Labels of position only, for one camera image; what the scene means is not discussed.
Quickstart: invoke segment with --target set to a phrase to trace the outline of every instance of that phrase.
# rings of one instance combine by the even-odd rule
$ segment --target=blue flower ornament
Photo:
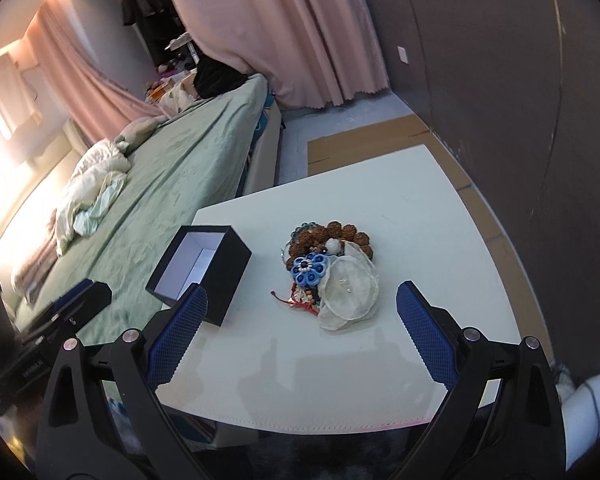
[[[291,276],[302,288],[315,288],[324,276],[329,261],[324,254],[309,253],[294,260]]]

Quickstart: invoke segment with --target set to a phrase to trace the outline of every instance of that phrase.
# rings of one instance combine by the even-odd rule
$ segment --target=white table
[[[288,298],[280,249],[302,222],[367,232],[380,275],[378,312],[335,333]],[[520,334],[469,213],[425,146],[201,209],[194,224],[230,224],[253,255],[221,327],[203,323],[160,400],[184,412],[282,433],[355,433],[428,422],[434,383],[395,309],[413,280],[429,303],[491,340]],[[490,384],[483,402],[494,398]]]

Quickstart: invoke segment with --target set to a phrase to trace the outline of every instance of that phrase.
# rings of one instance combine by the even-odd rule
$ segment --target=clothes hanging
[[[173,53],[165,48],[184,32],[171,0],[120,0],[120,4],[123,25],[138,24],[154,65],[170,61]]]

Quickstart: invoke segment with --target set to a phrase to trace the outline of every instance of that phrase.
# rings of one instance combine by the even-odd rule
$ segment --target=blue textured gripper pad
[[[454,348],[407,283],[398,287],[395,304],[429,375],[451,391],[458,380]]]
[[[80,283],[74,286],[69,292],[64,293],[57,300],[54,301],[53,312],[58,312],[62,307],[69,303],[78,294],[84,291],[88,286],[93,285],[91,280],[84,278]]]
[[[183,298],[176,314],[147,352],[146,380],[152,391],[171,381],[200,323],[206,316],[205,289],[197,286]]]

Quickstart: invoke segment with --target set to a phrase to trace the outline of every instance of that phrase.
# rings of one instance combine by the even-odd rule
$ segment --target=light switch
[[[409,58],[407,57],[407,51],[403,46],[398,47],[398,56],[400,57],[400,61],[406,64],[409,64]]]

